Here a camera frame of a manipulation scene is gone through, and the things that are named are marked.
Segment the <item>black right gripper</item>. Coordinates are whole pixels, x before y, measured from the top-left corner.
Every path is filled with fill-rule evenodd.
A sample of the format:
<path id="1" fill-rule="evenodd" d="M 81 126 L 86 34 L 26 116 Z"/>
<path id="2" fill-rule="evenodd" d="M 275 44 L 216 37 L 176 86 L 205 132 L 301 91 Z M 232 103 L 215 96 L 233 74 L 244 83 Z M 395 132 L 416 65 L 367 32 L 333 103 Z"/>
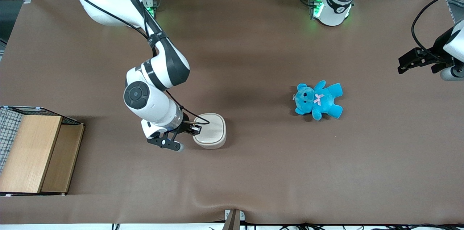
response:
<path id="1" fill-rule="evenodd" d="M 186 113 L 183 113 L 182 122 L 179 125 L 179 128 L 173 130 L 173 141 L 177 141 L 179 135 L 183 134 L 200 134 L 202 131 L 202 126 L 199 124 L 191 124 L 189 123 L 190 119 Z"/>

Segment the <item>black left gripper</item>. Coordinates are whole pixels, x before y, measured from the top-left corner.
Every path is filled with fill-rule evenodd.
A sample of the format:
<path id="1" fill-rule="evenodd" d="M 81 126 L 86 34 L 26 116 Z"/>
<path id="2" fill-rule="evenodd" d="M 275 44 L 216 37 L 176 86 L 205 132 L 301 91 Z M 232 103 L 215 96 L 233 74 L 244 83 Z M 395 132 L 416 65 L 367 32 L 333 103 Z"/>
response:
<path id="1" fill-rule="evenodd" d="M 431 72 L 433 74 L 439 73 L 447 68 L 448 64 L 453 63 L 453 60 L 452 56 L 450 56 L 443 47 L 451 37 L 452 30 L 453 27 L 446 30 L 446 32 L 435 40 L 434 45 L 429 48 L 429 52 L 431 52 L 435 57 L 431 57 L 420 48 L 413 48 L 399 57 L 398 73 L 403 74 L 411 68 L 423 67 L 429 64 L 434 64 L 431 66 Z"/>

